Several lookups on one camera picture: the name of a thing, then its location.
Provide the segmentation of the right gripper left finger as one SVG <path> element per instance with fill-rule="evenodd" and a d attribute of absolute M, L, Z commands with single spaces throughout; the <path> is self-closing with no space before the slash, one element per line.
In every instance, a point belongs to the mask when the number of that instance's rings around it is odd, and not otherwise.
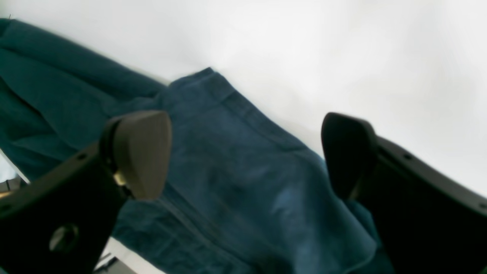
<path fill-rule="evenodd" d="M 1 268 L 93 273 L 125 202 L 162 193 L 171 147 L 164 111 L 110 120 L 98 142 L 1 199 Z"/>

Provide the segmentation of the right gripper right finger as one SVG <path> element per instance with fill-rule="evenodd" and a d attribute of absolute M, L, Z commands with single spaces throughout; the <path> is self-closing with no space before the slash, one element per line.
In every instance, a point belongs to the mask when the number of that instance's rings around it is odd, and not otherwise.
<path fill-rule="evenodd" d="M 334 193 L 367 208 L 397 274 L 485 274 L 487 200 L 362 119 L 326 114 L 321 142 Z"/>

